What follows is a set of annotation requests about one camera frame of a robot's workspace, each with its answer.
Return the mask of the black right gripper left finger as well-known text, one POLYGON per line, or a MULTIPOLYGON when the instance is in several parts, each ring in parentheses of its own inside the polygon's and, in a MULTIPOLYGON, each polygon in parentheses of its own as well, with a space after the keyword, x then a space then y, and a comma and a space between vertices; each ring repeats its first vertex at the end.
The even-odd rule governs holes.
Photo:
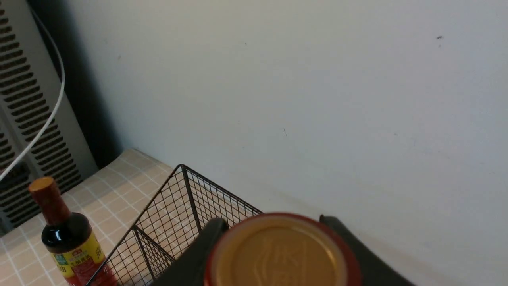
POLYGON ((182 255, 151 284, 152 286, 205 286, 205 271, 214 246, 229 226, 222 218, 205 225, 182 255))

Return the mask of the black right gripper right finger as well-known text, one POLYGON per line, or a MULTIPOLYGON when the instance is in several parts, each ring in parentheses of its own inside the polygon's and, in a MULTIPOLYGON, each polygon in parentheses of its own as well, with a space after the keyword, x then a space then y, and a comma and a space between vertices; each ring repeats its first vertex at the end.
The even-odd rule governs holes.
POLYGON ((338 218, 320 215, 319 222, 332 229, 352 250, 359 262, 363 286, 414 285, 371 251, 338 218))

